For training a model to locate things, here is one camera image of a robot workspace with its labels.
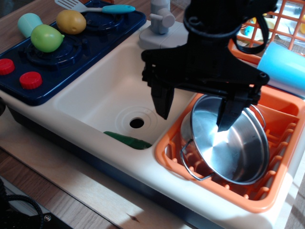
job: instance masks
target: teal spatula handle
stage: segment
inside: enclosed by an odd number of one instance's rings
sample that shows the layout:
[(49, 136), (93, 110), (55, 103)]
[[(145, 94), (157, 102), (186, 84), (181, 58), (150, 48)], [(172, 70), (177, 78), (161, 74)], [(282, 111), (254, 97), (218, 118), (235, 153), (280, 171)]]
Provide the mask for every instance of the teal spatula handle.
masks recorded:
[(135, 7), (129, 5), (110, 5), (102, 8), (102, 13), (124, 14), (135, 11)]

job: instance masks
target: stove burner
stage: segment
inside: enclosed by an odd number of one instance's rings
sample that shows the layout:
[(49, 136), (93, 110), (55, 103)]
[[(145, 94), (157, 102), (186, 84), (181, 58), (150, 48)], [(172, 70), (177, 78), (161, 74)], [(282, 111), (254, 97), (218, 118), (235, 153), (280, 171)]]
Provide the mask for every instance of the stove burner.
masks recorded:
[(87, 30), (94, 32), (108, 32), (117, 30), (124, 22), (124, 17), (126, 17), (126, 15), (88, 12), (84, 17), (87, 21)]
[(66, 35), (61, 46), (54, 52), (41, 52), (32, 43), (25, 52), (27, 59), (36, 65), (67, 67), (81, 58), (83, 43), (75, 36)]

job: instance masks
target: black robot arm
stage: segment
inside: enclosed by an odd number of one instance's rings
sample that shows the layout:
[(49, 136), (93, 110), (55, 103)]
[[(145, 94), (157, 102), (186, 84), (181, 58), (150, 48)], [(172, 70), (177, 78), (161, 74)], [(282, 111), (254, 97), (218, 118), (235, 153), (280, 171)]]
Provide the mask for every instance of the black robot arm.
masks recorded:
[(218, 131), (231, 127), (245, 107), (257, 104), (260, 89), (269, 76), (238, 60), (228, 49), (230, 39), (242, 23), (256, 17), (264, 43), (255, 48), (237, 45), (242, 52), (261, 52), (268, 41), (263, 13), (275, 10), (276, 0), (192, 0), (185, 10), (184, 25), (189, 32), (183, 46), (146, 50), (142, 53), (143, 80), (152, 88), (157, 113), (167, 118), (174, 89), (222, 97)]

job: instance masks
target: spatula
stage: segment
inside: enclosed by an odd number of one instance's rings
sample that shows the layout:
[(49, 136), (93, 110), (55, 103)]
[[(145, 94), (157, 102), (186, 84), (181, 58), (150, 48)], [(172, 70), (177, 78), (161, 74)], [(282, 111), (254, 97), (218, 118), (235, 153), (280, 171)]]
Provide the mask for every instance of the spatula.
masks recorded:
[(90, 7), (86, 7), (78, 0), (55, 0), (55, 3), (68, 10), (75, 10), (80, 13), (102, 12), (109, 14), (124, 14), (135, 11), (135, 7), (128, 5), (109, 5), (109, 6), (104, 6), (102, 8), (95, 8), (95, 7), (90, 8)]

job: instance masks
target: pot handle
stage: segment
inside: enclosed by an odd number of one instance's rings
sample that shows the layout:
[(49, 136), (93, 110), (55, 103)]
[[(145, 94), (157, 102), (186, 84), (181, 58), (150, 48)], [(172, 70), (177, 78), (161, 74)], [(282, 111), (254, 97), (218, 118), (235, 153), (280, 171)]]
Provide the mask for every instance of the pot handle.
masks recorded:
[(207, 179), (207, 178), (213, 176), (215, 173), (211, 173), (211, 174), (207, 175), (206, 177), (199, 178), (198, 176), (196, 176), (196, 175), (189, 169), (189, 167), (187, 166), (187, 164), (186, 164), (186, 162), (185, 162), (185, 159), (184, 159), (184, 156), (185, 156), (184, 151), (185, 151), (185, 149), (187, 148), (187, 146), (188, 146), (192, 141), (193, 141), (193, 140), (190, 139), (190, 140), (185, 144), (185, 146), (182, 147), (182, 149), (180, 150), (180, 158), (181, 158), (181, 160), (182, 160), (182, 163), (183, 163), (184, 167), (185, 167), (186, 170), (189, 172), (189, 174), (192, 175), (192, 177), (194, 177), (196, 180), (205, 180), (205, 179)]
[(262, 121), (263, 121), (263, 129), (265, 130), (265, 128), (266, 128), (266, 121), (265, 121), (265, 119), (264, 119), (264, 116), (262, 115), (262, 113), (261, 113), (261, 111), (256, 107), (256, 106), (254, 106), (254, 105), (250, 105), (251, 107), (253, 107), (253, 109), (260, 115), (260, 117), (262, 118)]

